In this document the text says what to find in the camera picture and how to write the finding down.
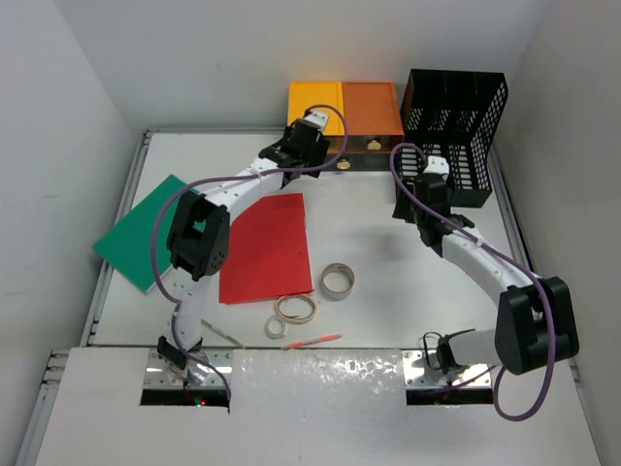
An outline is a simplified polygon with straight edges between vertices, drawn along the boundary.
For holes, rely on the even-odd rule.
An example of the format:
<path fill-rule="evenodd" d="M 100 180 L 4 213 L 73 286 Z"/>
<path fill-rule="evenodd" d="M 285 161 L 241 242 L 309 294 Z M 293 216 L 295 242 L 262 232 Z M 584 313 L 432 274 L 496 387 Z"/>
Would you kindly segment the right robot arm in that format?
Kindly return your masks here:
<path fill-rule="evenodd" d="M 579 352 L 569 286 L 521 268 L 491 247 L 466 216 L 454 214 L 444 179 L 436 174 L 397 181 L 393 216 L 416 225 L 422 243 L 469 276 L 497 307 L 494 328 L 440 337 L 436 359 L 447 374 L 473 364 L 501 365 L 513 375 Z"/>

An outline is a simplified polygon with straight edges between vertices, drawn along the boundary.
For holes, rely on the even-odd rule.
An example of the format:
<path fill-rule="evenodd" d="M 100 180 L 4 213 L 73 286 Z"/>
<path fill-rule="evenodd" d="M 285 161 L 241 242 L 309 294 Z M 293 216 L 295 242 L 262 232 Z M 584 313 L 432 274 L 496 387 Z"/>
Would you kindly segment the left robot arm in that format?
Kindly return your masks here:
<path fill-rule="evenodd" d="M 325 112 L 306 112 L 238 175 L 214 179 L 213 187 L 201 193 L 185 187 L 174 199 L 177 207 L 166 239 L 174 293 L 161 282 L 154 250 L 151 266 L 161 294 L 175 304 L 170 335 L 159 338 L 157 352 L 180 374 L 187 374 L 190 361 L 199 360 L 207 291 L 228 257 L 233 221 L 301 175 L 319 176 L 330 146 L 324 136 L 328 119 Z"/>

